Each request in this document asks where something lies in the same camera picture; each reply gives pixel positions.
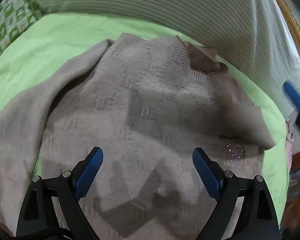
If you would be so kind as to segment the beige knit sweater brown trim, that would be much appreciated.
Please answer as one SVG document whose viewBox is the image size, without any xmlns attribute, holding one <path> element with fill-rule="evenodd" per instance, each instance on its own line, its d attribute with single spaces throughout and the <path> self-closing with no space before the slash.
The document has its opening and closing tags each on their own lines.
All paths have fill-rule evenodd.
<svg viewBox="0 0 300 240">
<path fill-rule="evenodd" d="M 70 170 L 104 161 L 80 202 L 103 239 L 193 239 L 215 207 L 192 163 L 201 147 L 243 178 L 274 147 L 255 105 L 216 50 L 178 37 L 122 34 L 71 58 L 0 112 L 0 222 L 12 232 L 37 161 Z"/>
</svg>

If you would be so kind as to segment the light green bed sheet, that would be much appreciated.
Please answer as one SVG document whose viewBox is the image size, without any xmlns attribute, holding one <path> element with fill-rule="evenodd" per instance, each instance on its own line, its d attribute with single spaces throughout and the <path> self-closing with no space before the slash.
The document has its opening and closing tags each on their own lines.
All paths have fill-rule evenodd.
<svg viewBox="0 0 300 240">
<path fill-rule="evenodd" d="M 155 23 L 112 15 L 50 14 L 21 34 L 0 55 L 0 111 L 16 94 L 50 77 L 65 61 L 96 43 L 122 33 L 144 39 L 175 36 L 177 31 Z M 229 65 L 230 74 L 242 85 L 275 141 L 266 151 L 262 174 L 268 184 L 278 218 L 282 218 L 289 186 L 286 162 L 285 119 L 267 94 Z"/>
</svg>

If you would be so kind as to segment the white striped duvet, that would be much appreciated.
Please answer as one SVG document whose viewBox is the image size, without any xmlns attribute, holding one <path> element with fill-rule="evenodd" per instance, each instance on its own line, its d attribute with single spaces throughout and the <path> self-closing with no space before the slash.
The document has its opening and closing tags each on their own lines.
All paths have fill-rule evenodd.
<svg viewBox="0 0 300 240">
<path fill-rule="evenodd" d="M 282 86 L 300 93 L 300 54 L 275 0 L 35 0 L 45 13 L 87 12 L 147 20 L 215 47 L 277 104 L 294 106 Z"/>
</svg>

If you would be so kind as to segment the green white patterned pillow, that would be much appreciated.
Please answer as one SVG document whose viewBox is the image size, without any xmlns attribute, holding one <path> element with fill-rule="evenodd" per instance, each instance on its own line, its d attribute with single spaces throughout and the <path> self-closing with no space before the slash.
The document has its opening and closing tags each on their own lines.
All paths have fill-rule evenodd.
<svg viewBox="0 0 300 240">
<path fill-rule="evenodd" d="M 3 0 L 0 3 L 0 56 L 23 32 L 42 18 L 34 0 Z"/>
</svg>

